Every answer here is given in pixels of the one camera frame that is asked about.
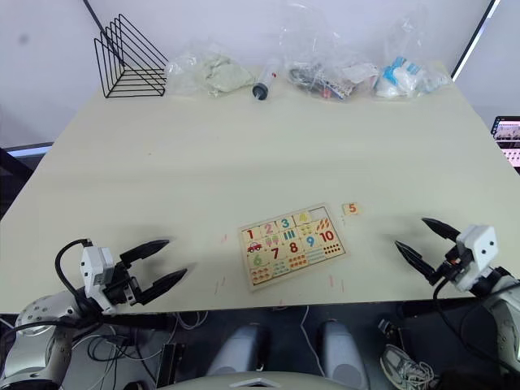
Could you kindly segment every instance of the wooden puzzle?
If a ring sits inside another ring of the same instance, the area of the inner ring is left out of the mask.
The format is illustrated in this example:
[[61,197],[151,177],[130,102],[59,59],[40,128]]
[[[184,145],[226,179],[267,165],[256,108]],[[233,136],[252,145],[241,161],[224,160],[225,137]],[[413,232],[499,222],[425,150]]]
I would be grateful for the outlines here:
[[325,205],[241,227],[240,242],[252,289],[346,254]]

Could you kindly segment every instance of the clear plastic bag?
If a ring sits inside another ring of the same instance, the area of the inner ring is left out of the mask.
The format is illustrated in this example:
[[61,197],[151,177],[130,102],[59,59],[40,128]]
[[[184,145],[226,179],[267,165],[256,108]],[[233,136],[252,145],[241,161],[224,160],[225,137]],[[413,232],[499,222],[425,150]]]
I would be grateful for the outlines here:
[[254,76],[247,69],[213,42],[192,43],[167,64],[164,73],[167,93],[173,95],[207,91],[219,96],[254,82]]
[[384,40],[385,66],[375,84],[382,98],[416,98],[449,83],[449,77],[426,61],[426,9],[402,18]]
[[288,80],[313,96],[344,101],[370,91],[377,67],[333,32],[323,14],[300,2],[283,5],[280,46]]

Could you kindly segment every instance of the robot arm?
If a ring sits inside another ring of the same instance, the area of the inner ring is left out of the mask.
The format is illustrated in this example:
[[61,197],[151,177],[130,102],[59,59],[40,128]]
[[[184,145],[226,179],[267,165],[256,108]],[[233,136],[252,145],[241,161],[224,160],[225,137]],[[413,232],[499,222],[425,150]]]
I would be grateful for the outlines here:
[[434,270],[408,245],[396,241],[397,248],[431,285],[444,278],[460,291],[484,299],[484,307],[496,321],[498,358],[510,371],[520,373],[520,282],[504,268],[490,267],[498,254],[495,229],[471,225],[460,233],[435,219],[422,221],[439,236],[455,242],[443,263]]
[[[145,305],[183,278],[186,269],[163,276],[142,291],[136,278],[128,274],[133,262],[157,253],[168,242],[156,240],[140,245],[121,254],[121,261],[115,263],[108,248],[93,246],[90,240],[77,241],[84,245],[80,261],[84,288],[40,298],[20,312],[16,326],[26,328],[16,332],[0,389],[58,389],[71,361],[73,336],[79,328],[92,326],[102,314],[114,314],[119,304]],[[66,279],[64,283],[72,287]],[[55,321],[67,326],[43,324]]]

